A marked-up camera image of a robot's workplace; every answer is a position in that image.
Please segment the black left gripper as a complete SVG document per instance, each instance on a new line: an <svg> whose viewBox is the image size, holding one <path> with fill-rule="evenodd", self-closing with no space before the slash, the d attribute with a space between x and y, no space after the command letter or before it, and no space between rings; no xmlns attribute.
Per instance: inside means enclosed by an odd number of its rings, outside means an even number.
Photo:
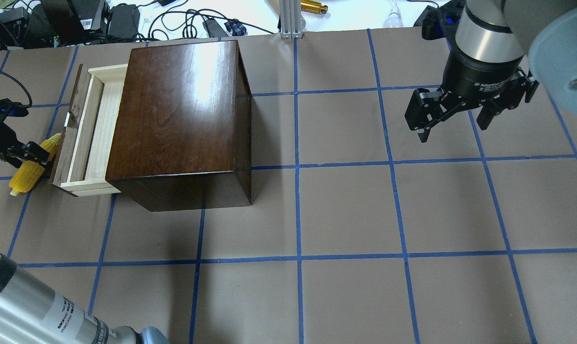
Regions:
<svg viewBox="0 0 577 344"><path fill-rule="evenodd" d="M0 160L15 168L20 168L25 161L46 166L51 159L50 152L37 143L20 142L15 131L5 124L7 117L22 118L28 114L27 106L20 102L0 100Z"/></svg>

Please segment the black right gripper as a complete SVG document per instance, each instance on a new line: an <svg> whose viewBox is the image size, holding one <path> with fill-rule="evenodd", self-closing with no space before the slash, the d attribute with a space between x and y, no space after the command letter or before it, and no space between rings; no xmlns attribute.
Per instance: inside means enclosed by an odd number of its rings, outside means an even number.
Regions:
<svg viewBox="0 0 577 344"><path fill-rule="evenodd" d="M448 2L428 6L421 15L426 41L446 38L450 54L441 87L417 88L405 111L409 129L426 143L437 124L484 101L476 122L487 130L505 110L530 102L539 87L531 73L519 67L524 50L512 32L500 2ZM524 92L507 91L512 81Z"/></svg>

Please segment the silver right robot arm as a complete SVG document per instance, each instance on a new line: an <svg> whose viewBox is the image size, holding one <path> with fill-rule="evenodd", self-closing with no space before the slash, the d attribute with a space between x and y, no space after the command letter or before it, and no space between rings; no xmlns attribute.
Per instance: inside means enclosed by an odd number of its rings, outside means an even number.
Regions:
<svg viewBox="0 0 577 344"><path fill-rule="evenodd" d="M539 85L577 115L577 0L450 0L428 6L416 25L426 41L449 43L440 87L416 89L405 111L420 142L472 109L487 130L503 111L531 102Z"/></svg>

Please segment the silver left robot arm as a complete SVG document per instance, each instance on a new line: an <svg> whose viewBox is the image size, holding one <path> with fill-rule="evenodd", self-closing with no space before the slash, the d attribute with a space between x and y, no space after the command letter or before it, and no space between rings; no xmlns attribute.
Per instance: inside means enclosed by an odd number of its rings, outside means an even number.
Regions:
<svg viewBox="0 0 577 344"><path fill-rule="evenodd" d="M27 106L0 100L0 156L46 167L50 153L36 143L20 143L5 125L8 116L27 116ZM48 287L0 253L0 344L167 344L156 327L140 332L112 328Z"/></svg>

